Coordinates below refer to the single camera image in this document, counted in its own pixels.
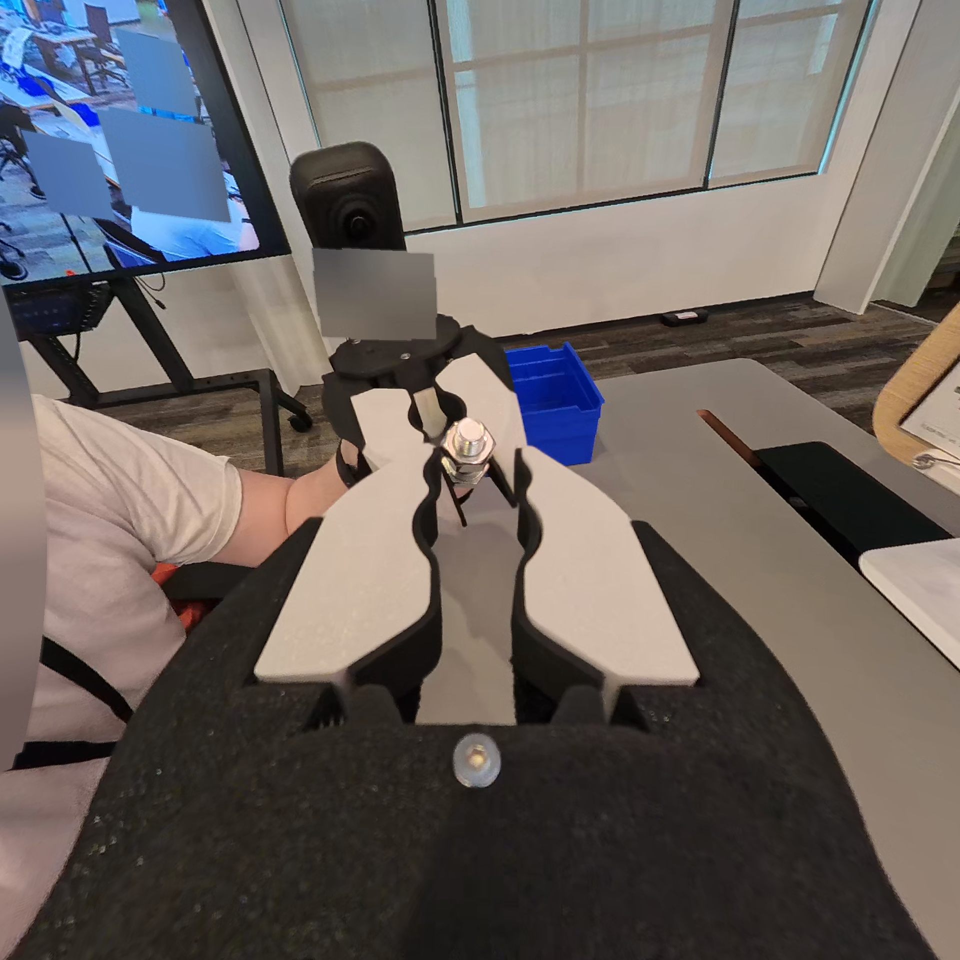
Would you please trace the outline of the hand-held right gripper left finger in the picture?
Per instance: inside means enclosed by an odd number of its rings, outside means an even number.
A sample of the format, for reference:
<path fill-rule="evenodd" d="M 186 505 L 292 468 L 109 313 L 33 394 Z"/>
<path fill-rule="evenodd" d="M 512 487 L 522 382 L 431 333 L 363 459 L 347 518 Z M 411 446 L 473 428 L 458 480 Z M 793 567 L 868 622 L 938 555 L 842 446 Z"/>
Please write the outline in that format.
<path fill-rule="evenodd" d="M 322 518 L 253 669 L 258 684 L 387 690 L 414 722 L 443 644 L 440 453 L 417 446 Z"/>

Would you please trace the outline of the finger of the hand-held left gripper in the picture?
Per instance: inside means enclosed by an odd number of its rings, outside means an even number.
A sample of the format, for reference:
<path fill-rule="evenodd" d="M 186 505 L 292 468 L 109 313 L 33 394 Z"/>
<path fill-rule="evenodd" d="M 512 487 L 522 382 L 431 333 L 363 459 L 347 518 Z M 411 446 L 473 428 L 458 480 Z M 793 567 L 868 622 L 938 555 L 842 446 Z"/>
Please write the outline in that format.
<path fill-rule="evenodd" d="M 438 525 L 457 521 L 467 527 L 461 507 L 464 489 L 451 483 L 441 450 L 411 422 L 414 399 L 402 389 L 371 389 L 355 394 L 351 405 L 361 431 L 359 446 L 351 454 L 351 469 L 357 482 L 376 475 L 382 468 L 400 462 L 400 471 L 388 469 L 385 479 L 375 480 L 372 492 L 351 495 L 351 509 L 363 512 L 379 527 L 409 527 L 419 501 L 409 504 L 403 495 L 409 481 L 436 475 L 441 487 L 436 503 Z"/>
<path fill-rule="evenodd" d="M 490 433 L 495 447 L 491 461 L 496 465 L 493 478 L 510 506 L 515 496 L 517 450 L 527 445 L 518 397 L 477 353 L 453 359 L 437 376 L 437 387 L 459 399 L 467 417 L 479 421 Z"/>

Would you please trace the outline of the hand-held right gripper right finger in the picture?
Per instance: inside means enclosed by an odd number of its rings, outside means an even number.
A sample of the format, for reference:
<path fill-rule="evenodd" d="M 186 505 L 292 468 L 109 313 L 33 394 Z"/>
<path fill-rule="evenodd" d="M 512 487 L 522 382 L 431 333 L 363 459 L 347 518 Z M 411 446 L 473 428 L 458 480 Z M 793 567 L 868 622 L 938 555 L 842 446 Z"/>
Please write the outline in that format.
<path fill-rule="evenodd" d="M 514 453 L 514 678 L 559 704 L 587 687 L 612 718 L 627 688 L 691 689 L 701 673 L 629 515 L 534 447 Z"/>

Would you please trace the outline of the steel hex bolt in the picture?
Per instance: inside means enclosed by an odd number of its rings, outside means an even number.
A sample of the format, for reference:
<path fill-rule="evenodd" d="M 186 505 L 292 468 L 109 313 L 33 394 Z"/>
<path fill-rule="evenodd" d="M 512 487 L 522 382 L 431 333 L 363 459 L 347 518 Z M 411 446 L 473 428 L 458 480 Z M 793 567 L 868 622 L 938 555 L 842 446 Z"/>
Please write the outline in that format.
<path fill-rule="evenodd" d="M 455 465 L 450 462 L 450 460 L 445 456 L 444 450 L 441 448 L 441 444 L 448 432 L 454 428 L 455 425 L 459 425 L 459 432 L 463 438 L 466 439 L 478 439 L 483 435 L 484 431 L 487 431 L 489 434 L 490 431 L 487 429 L 485 424 L 482 421 L 476 420 L 471 417 L 464 417 L 460 420 L 453 422 L 450 427 L 447 429 L 444 434 L 439 449 L 441 451 L 441 464 L 446 472 L 447 478 L 452 484 L 454 489 L 472 489 L 474 488 L 487 474 L 490 461 L 493 456 L 490 457 L 488 463 L 479 468 L 479 469 L 457 469 Z"/>

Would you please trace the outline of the blue plastic bin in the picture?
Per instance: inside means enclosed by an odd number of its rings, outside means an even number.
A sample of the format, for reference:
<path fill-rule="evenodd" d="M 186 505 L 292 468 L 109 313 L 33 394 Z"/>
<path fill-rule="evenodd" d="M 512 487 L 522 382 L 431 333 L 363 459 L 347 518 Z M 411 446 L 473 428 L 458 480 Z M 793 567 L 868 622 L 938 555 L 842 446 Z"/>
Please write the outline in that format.
<path fill-rule="evenodd" d="M 592 462 L 605 399 L 571 343 L 506 357 L 527 444 L 568 467 Z"/>

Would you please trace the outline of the person's left forearm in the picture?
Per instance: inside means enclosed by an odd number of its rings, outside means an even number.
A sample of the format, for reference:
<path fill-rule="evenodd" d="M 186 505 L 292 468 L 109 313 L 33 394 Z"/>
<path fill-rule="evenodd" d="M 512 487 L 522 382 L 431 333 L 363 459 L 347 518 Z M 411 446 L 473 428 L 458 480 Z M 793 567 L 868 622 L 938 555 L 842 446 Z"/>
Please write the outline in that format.
<path fill-rule="evenodd" d="M 322 518 L 357 482 L 357 450 L 351 444 L 337 446 L 335 455 L 322 467 L 295 479 L 287 488 L 283 521 L 288 536 L 305 522 Z"/>

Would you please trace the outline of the orange cloth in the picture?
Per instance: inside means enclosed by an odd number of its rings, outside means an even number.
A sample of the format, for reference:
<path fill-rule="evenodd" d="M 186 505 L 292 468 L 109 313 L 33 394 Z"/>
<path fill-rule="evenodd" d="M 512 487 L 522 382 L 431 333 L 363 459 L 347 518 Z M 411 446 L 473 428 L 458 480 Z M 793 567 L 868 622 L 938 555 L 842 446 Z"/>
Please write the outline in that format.
<path fill-rule="evenodd" d="M 215 609 L 217 602 L 210 599 L 171 598 L 167 584 L 177 571 L 178 567 L 174 564 L 158 563 L 151 573 L 151 579 L 160 587 L 188 636 Z"/>

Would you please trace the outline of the black rolling stand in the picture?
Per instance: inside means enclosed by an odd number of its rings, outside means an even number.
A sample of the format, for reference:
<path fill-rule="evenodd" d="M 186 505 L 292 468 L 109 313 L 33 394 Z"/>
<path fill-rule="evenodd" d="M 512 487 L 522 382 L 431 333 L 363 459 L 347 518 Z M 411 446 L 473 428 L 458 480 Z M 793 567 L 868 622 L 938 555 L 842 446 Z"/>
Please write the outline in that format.
<path fill-rule="evenodd" d="M 282 390 L 269 367 L 198 377 L 186 365 L 146 294 L 132 277 L 105 281 L 69 278 L 63 285 L 33 284 L 23 291 L 4 287 L 17 340 L 28 343 L 67 389 L 67 402 L 104 411 L 144 402 L 248 389 L 258 395 L 262 446 L 267 474 L 284 475 L 280 413 L 289 413 L 289 425 L 306 433 L 313 419 L 306 407 Z M 61 342 L 95 330 L 108 308 L 119 303 L 166 375 L 165 382 L 125 390 L 100 390 L 83 371 L 78 359 Z"/>

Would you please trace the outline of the white framed glass window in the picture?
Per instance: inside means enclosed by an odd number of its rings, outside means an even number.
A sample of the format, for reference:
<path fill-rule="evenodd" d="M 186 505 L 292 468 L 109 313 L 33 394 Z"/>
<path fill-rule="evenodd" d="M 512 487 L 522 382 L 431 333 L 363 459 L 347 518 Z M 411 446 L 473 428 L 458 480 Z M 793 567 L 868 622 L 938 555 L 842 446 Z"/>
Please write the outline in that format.
<path fill-rule="evenodd" d="M 862 1 L 278 2 L 322 147 L 409 232 L 818 174 Z"/>

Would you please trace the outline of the white stand base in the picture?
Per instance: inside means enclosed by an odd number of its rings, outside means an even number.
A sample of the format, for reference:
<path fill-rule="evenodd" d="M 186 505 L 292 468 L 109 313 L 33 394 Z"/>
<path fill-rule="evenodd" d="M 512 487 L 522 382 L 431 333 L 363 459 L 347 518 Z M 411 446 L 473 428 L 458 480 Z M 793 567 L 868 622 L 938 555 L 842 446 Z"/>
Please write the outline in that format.
<path fill-rule="evenodd" d="M 864 577 L 953 666 L 959 666 L 959 539 L 863 553 Z"/>

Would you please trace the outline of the white page holder bar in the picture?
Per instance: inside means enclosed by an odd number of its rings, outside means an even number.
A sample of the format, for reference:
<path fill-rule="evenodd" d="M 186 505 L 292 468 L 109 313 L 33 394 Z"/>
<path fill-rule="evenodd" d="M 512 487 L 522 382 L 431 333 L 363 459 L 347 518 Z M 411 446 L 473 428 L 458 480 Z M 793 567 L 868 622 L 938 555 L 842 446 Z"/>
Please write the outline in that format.
<path fill-rule="evenodd" d="M 959 496 L 959 459 L 947 452 L 930 448 L 912 458 L 915 470 Z"/>

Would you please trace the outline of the printed instruction sheet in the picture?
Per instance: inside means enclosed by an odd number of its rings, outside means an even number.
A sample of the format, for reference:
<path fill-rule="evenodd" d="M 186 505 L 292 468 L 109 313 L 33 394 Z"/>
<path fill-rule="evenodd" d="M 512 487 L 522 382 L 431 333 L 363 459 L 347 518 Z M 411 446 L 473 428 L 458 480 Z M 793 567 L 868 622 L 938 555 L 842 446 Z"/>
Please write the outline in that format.
<path fill-rule="evenodd" d="M 939 379 L 899 426 L 931 448 L 959 459 L 959 362 Z"/>

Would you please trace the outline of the wall display screen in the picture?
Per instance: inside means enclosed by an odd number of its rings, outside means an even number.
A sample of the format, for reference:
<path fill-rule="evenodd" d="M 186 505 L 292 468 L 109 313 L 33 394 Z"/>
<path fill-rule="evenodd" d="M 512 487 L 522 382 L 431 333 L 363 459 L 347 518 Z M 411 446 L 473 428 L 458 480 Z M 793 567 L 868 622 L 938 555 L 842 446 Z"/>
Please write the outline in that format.
<path fill-rule="evenodd" d="M 204 2 L 2 2 L 5 294 L 289 252 Z"/>

